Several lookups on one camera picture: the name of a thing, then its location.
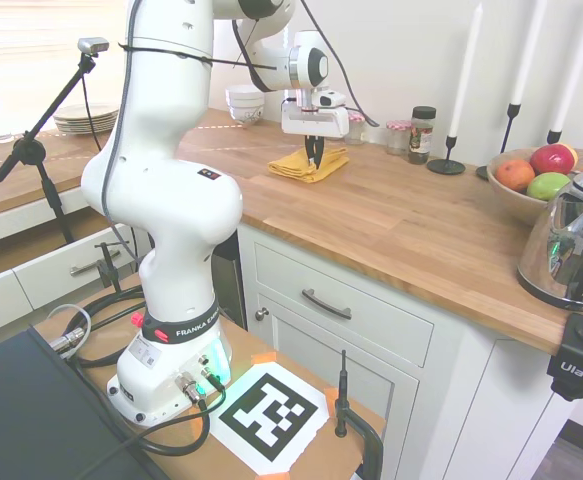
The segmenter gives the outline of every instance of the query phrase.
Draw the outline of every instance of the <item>candle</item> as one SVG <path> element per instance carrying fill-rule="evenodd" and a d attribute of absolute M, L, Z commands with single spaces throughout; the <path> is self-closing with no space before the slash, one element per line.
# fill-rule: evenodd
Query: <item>candle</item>
<path fill-rule="evenodd" d="M 458 136 L 458 127 L 460 126 L 460 116 L 462 115 L 462 107 L 464 106 L 464 98 L 467 95 L 467 87 L 469 86 L 469 77 L 471 76 L 471 68 L 473 67 L 473 57 L 475 56 L 475 49 L 478 46 L 478 37 L 480 36 L 480 27 L 482 26 L 482 4 L 478 5 L 473 12 L 473 21 L 471 22 L 471 31 L 469 32 L 469 41 L 467 43 L 467 50 L 464 53 L 464 64 L 462 65 L 462 74 L 460 75 L 460 84 L 458 85 L 458 93 L 455 97 L 455 107 L 453 108 L 453 118 L 451 120 L 451 128 L 449 129 L 450 137 Z"/>
<path fill-rule="evenodd" d="M 540 29 L 542 28 L 542 21 L 544 20 L 544 14 L 546 11 L 547 0 L 536 0 L 535 10 L 533 11 L 533 18 L 531 19 L 531 26 L 529 27 L 529 33 L 527 34 L 527 40 L 524 45 L 522 59 L 520 61 L 518 77 L 515 81 L 515 87 L 513 89 L 511 105 L 522 104 L 522 94 L 524 93 L 524 87 L 526 86 L 527 79 L 529 78 L 531 62 L 533 61 L 533 55 L 538 44 Z"/>
<path fill-rule="evenodd" d="M 562 99 L 560 101 L 560 106 L 558 108 L 558 113 L 553 123 L 553 132 L 561 132 L 564 127 L 564 120 L 567 118 L 567 113 L 569 107 L 571 106 L 571 100 L 573 100 L 573 94 L 575 93 L 575 87 L 578 85 L 578 80 L 580 79 L 580 73 L 582 73 L 583 67 L 583 31 L 580 41 L 578 43 L 578 49 L 576 55 L 573 58 L 573 64 L 571 65 L 571 73 L 567 79 L 564 86 L 564 91 L 562 92 Z"/>

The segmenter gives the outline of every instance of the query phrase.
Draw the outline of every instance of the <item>jar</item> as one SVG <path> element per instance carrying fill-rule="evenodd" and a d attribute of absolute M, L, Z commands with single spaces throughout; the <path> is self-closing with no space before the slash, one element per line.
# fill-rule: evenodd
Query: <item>jar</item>
<path fill-rule="evenodd" d="M 409 150 L 411 122 L 397 120 L 387 122 L 387 153 L 391 155 L 406 155 Z"/>
<path fill-rule="evenodd" d="M 415 107 L 411 119 L 411 138 L 409 139 L 409 163 L 423 165 L 429 160 L 436 109 Z"/>
<path fill-rule="evenodd" d="M 349 133 L 344 137 L 347 145 L 362 145 L 364 143 L 364 115 L 359 112 L 349 112 Z"/>

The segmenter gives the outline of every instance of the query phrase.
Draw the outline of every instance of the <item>electric kettle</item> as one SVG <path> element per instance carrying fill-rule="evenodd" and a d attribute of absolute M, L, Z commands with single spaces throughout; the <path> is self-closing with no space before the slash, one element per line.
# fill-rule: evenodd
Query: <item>electric kettle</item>
<path fill-rule="evenodd" d="M 546 303 L 583 312 L 583 173 L 538 218 L 518 264 L 518 281 Z"/>

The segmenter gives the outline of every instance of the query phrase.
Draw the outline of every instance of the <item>window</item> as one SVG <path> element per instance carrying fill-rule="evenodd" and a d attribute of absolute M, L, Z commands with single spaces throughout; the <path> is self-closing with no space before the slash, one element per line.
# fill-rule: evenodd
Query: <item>window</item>
<path fill-rule="evenodd" d="M 81 37 L 110 50 L 86 77 L 89 102 L 119 103 L 126 0 L 0 0 L 0 135 L 30 129 L 77 71 Z M 78 86 L 65 105 L 82 103 Z"/>

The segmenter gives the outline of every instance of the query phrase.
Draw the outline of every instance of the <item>stack of plates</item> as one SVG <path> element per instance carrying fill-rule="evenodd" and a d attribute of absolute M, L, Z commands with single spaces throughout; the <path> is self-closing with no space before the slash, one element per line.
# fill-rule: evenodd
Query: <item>stack of plates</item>
<path fill-rule="evenodd" d="M 118 118 L 118 106 L 103 103 L 89 104 L 93 127 L 96 133 L 108 132 L 113 129 Z M 89 116 L 84 105 L 72 105 L 59 109 L 53 115 L 58 130 L 62 133 L 87 134 L 91 133 Z"/>

